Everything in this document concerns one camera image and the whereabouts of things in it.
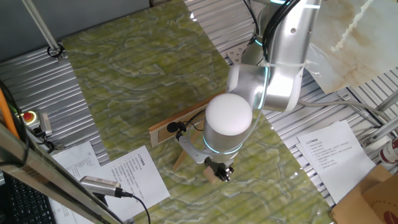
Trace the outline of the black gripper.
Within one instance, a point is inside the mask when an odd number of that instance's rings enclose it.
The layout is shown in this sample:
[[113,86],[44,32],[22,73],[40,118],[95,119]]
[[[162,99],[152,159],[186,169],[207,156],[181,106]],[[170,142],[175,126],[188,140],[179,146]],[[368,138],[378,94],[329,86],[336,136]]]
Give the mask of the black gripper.
[[230,167],[233,164],[233,160],[228,160],[226,162],[217,162],[212,158],[207,158],[207,164],[213,171],[217,171],[217,177],[223,182],[229,182],[231,179],[231,174],[234,169]]

